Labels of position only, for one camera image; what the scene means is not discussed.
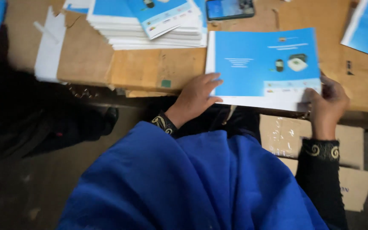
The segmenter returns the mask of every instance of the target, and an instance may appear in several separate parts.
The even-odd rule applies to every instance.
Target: cardboard box
[[[298,169],[298,161],[287,158],[279,158],[293,175]],[[340,167],[339,181],[341,194],[343,195],[344,209],[360,212],[363,210],[364,202],[368,196],[368,171],[355,170]]]
[[[309,121],[275,116],[260,116],[262,147],[275,155],[297,159],[303,138],[311,138]],[[337,125],[340,141],[340,165],[364,169],[364,129]]]

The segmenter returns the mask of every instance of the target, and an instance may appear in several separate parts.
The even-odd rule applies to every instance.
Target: embroidered cuff
[[[339,141],[325,141],[316,139],[302,140],[303,152],[322,160],[339,161]]]
[[[170,135],[177,131],[176,126],[170,121],[163,111],[161,111],[160,114],[151,121],[151,123]]]

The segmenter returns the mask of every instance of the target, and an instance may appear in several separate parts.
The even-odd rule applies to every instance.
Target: black sleeve
[[[304,139],[295,178],[330,229],[347,230],[339,158],[338,141]]]
[[[164,132],[170,135],[177,131],[176,126],[170,121],[163,111],[161,111],[153,120],[151,120],[151,123],[158,126]]]

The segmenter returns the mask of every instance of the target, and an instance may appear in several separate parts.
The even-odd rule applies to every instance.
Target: phone screen
[[[210,20],[254,13],[252,0],[209,0],[207,10]]]

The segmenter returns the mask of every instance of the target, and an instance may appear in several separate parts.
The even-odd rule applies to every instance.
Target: green sticker
[[[161,87],[170,88],[171,87],[171,81],[170,80],[162,80],[161,81]]]

